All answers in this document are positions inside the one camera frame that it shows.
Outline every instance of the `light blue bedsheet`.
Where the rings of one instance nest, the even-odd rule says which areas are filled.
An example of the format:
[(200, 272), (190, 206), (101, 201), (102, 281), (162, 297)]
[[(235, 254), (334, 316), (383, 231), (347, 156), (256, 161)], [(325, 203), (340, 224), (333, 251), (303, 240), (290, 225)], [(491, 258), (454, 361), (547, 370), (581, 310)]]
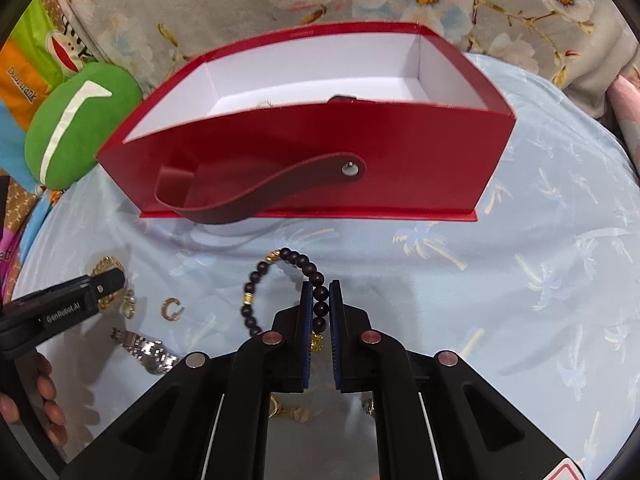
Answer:
[[(518, 116), (478, 222), (145, 220), (98, 167), (47, 219), (16, 297), (89, 272), (110, 254), (138, 298), (128, 329), (181, 354), (217, 355), (246, 338), (239, 307), (247, 274), (288, 246), (327, 280), (339, 278), (345, 301), (407, 349), (461, 354), (596, 478), (640, 415), (638, 183), (616, 139), (547, 81), (470, 58)], [(263, 327), (296, 303), (299, 279), (274, 268), (260, 283)], [(186, 307), (178, 322), (160, 316), (172, 296)], [(70, 456), (156, 380), (110, 341), (111, 326), (124, 324), (117, 314), (98, 316), (42, 347), (68, 413)], [(269, 480), (377, 473), (372, 420), (359, 397), (331, 393), (328, 355), (314, 355), (315, 389), (286, 399), (314, 417), (270, 425)]]

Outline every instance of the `gold ring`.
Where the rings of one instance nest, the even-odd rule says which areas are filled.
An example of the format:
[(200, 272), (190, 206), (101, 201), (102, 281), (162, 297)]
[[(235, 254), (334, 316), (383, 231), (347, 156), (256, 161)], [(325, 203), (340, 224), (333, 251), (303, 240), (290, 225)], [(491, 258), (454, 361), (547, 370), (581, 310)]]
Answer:
[(162, 306), (160, 307), (160, 312), (162, 312), (162, 317), (164, 317), (167, 321), (178, 321), (180, 319), (180, 315), (184, 312), (184, 307), (182, 307), (178, 312), (174, 312), (169, 314), (168, 308), (169, 305), (176, 304), (180, 306), (180, 300), (177, 298), (167, 298), (162, 302)]

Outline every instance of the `white sticker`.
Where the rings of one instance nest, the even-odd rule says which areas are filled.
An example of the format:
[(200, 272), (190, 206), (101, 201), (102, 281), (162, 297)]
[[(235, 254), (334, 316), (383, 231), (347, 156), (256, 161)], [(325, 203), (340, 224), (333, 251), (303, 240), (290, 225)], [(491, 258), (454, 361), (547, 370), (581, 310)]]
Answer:
[(584, 480), (582, 473), (570, 458), (565, 458), (544, 480)]

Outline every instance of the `dark red leather strap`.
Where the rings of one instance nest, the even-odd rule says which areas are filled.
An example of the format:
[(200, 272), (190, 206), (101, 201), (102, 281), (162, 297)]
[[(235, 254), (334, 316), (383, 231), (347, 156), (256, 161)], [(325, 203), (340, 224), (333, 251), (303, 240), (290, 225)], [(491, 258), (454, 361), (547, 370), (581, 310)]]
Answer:
[[(342, 172), (342, 167), (349, 162), (358, 167), (355, 176)], [(254, 216), (288, 196), (313, 187), (356, 182), (365, 172), (364, 160), (354, 153), (327, 153), (277, 171), (226, 200), (190, 207), (186, 205), (188, 199), (198, 203), (197, 197), (190, 197), (196, 171), (173, 164), (160, 168), (155, 196), (158, 202), (194, 222), (228, 224)]]

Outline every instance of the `bracelet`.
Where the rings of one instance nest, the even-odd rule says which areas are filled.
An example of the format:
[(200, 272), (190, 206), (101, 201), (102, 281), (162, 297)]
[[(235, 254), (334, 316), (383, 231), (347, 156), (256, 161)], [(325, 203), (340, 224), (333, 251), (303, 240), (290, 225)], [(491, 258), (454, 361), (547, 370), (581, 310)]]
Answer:
[(262, 333), (262, 328), (258, 326), (258, 322), (254, 317), (255, 286), (269, 272), (271, 264), (277, 260), (297, 266), (302, 270), (302, 274), (309, 278), (309, 283), (314, 287), (314, 299), (316, 300), (314, 314), (316, 314), (316, 317), (311, 325), (311, 330), (312, 335), (316, 336), (312, 340), (312, 350), (317, 351), (321, 348), (318, 345), (321, 333), (326, 329), (326, 319), (324, 317), (329, 313), (329, 306), (326, 304), (326, 300), (329, 298), (329, 291), (324, 286), (324, 276), (321, 272), (318, 272), (315, 264), (309, 261), (309, 257), (306, 254), (292, 251), (288, 247), (283, 247), (270, 253), (263, 261), (258, 262), (254, 272), (249, 274), (249, 281), (244, 284), (244, 301), (240, 309), (240, 313), (244, 317), (244, 326), (249, 329), (251, 337)]

